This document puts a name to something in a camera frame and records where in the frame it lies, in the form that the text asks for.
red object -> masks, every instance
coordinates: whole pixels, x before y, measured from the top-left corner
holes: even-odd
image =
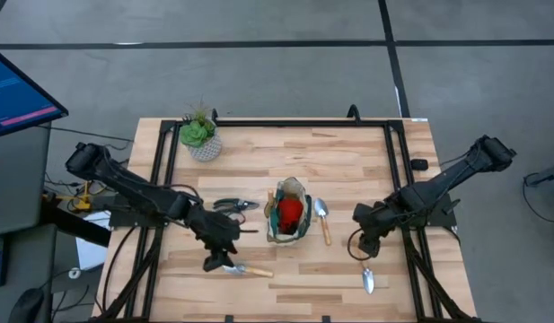
[[[22,122],[22,121],[25,121],[25,120],[28,120],[28,119],[31,119],[31,118],[35,118],[35,117],[38,117],[38,116],[42,116],[44,114],[48,114],[50,112],[55,112],[55,111],[57,111],[57,108],[55,108],[54,106],[50,106],[48,108],[41,109],[39,111],[35,111],[35,112],[29,113],[29,114],[26,114],[26,115],[23,115],[23,116],[20,116],[20,117],[10,118],[10,119],[7,119],[5,121],[1,121],[0,124],[1,124],[1,126],[10,126],[12,124],[16,124],[16,123],[19,123],[19,122]]]
[[[303,203],[299,200],[284,198],[278,203],[278,209],[280,210],[278,229],[281,232],[292,234],[289,231],[298,226],[301,215],[303,215]]]

garden tool bag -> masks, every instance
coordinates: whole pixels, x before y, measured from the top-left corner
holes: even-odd
[[[299,207],[300,217],[298,222],[293,224],[293,227],[287,227],[289,221],[283,213],[284,205],[288,202],[296,204]],[[311,225],[312,214],[312,199],[306,195],[303,184],[296,178],[288,178],[278,182],[277,192],[274,198],[269,199],[265,206],[265,216],[268,219],[267,241],[274,242],[278,245],[291,245],[304,237]]]

white pot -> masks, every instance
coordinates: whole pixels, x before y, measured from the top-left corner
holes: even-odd
[[[218,129],[215,128],[215,135],[205,144],[199,148],[187,146],[190,155],[199,162],[208,162],[215,159],[221,150],[223,150],[223,143],[221,142],[221,136],[218,133]]]

wooden handle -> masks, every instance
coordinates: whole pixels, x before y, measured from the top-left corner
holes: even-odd
[[[270,189],[267,193],[267,202],[271,205],[275,203],[275,193],[272,189]]]
[[[327,246],[330,246],[330,232],[329,232],[329,224],[327,223],[327,218],[322,217],[321,224],[322,224],[322,233],[324,233],[324,243],[326,243]]]
[[[253,274],[253,275],[259,275],[263,277],[272,278],[275,274],[268,270],[258,269],[258,268],[251,268],[251,267],[245,267],[244,272],[247,274]]]

pruning shears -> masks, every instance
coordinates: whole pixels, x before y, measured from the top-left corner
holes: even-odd
[[[258,203],[240,198],[222,198],[213,203],[213,209],[224,214],[239,214],[242,211],[254,210],[258,207]]]

